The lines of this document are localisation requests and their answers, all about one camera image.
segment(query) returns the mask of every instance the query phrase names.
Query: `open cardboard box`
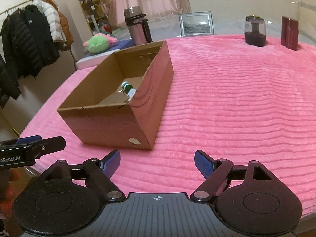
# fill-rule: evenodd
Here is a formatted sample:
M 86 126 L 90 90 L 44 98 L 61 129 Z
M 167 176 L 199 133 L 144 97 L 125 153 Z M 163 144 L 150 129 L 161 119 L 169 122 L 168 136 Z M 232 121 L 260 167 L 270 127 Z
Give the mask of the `open cardboard box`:
M 152 150 L 173 77 L 166 41 L 117 51 L 75 88 L 58 113 L 86 144 Z M 137 89 L 133 98 L 123 81 Z

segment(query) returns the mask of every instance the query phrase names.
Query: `clothing rack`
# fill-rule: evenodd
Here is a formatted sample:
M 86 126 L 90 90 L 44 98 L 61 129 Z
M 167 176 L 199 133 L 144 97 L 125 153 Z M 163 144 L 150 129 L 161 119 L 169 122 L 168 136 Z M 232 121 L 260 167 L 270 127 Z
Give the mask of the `clothing rack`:
M 13 12 L 15 12 L 20 6 L 22 6 L 22 5 L 27 5 L 28 3 L 30 3 L 30 2 L 33 3 L 33 2 L 35 2 L 35 1 L 36 1 L 36 0 L 27 0 L 27 1 L 25 1 L 25 2 L 19 3 L 19 4 L 15 5 L 15 6 L 11 7 L 11 8 L 6 9 L 6 10 L 3 11 L 3 12 L 0 12 L 0 16 L 3 15 L 3 14 L 6 14 L 6 16 L 8 16 L 8 15 L 12 14 Z M 77 67 L 76 67 L 76 62 L 77 62 L 77 60 L 75 59 L 75 57 L 74 57 L 72 51 L 71 51 L 71 50 L 69 50 L 69 51 L 70 51 L 70 54 L 71 54 L 71 56 L 72 56 L 72 58 L 73 58 L 73 60 L 74 60 L 74 67 L 75 67 L 75 70 L 77 70 Z
M 14 13 L 20 6 L 27 5 L 27 4 L 30 3 L 30 2 L 33 3 L 34 1 L 36 1 L 36 0 L 27 0 L 27 1 L 24 1 L 24 2 L 22 2 L 22 3 L 19 3 L 19 4 L 15 5 L 15 6 L 11 7 L 11 8 L 6 9 L 6 10 L 3 11 L 3 12 L 0 12 L 0 16 L 3 15 L 3 14 L 5 14 L 6 16 L 8 16 L 8 15 Z M 71 56 L 72 56 L 72 58 L 73 58 L 73 60 L 74 60 L 74 67 L 75 67 L 75 70 L 77 70 L 77 66 L 76 66 L 77 60 L 75 59 L 75 57 L 74 57 L 74 55 L 73 55 L 71 49 L 70 49 L 69 51 L 70 51 L 70 54 L 71 54 Z M 10 122 L 6 119 L 6 117 L 5 117 L 5 115 L 4 115 L 4 113 L 3 113 L 2 110 L 0 110 L 0 117 L 3 118 L 3 120 L 4 120 L 4 121 L 6 122 L 6 124 L 10 127 L 10 129 L 19 137 L 19 136 L 20 136 L 20 133 L 19 133 L 19 132 L 10 124 Z
M 36 0 L 27 0 L 25 2 L 19 3 L 19 4 L 15 5 L 15 6 L 11 7 L 11 8 L 6 9 L 5 11 L 1 12 L 0 16 L 2 14 L 10 15 L 11 12 L 13 13 L 14 11 L 16 11 L 21 5 L 27 5 L 29 2 L 34 2 L 34 1 L 36 1 Z

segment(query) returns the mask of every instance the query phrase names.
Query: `dark red thermos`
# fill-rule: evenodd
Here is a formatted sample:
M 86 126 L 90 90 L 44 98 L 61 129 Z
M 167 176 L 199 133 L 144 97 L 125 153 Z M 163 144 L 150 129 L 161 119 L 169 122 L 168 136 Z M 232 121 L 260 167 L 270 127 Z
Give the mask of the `dark red thermos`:
M 296 51 L 298 48 L 298 21 L 289 17 L 282 17 L 281 44 Z

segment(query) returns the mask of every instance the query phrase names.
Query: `metal screw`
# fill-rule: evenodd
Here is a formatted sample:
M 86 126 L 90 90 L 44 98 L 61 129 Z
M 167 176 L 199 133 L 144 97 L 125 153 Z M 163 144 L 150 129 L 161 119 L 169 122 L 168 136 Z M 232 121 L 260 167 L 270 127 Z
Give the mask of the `metal screw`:
M 119 199 L 120 197 L 122 197 L 123 194 L 120 191 L 110 191 L 107 193 L 107 196 L 110 199 L 116 200 L 116 199 Z
M 206 191 L 196 191 L 193 196 L 197 199 L 206 199 L 209 194 Z

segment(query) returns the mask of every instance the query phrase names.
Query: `floor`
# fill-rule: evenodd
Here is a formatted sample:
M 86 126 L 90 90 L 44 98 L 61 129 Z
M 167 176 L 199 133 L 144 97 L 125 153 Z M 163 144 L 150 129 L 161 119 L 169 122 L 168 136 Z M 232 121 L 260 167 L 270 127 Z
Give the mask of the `floor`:
M 316 229 L 311 230 L 311 231 L 306 232 L 306 233 L 299 234 L 299 237 L 315 237 L 315 236 L 316 236 Z

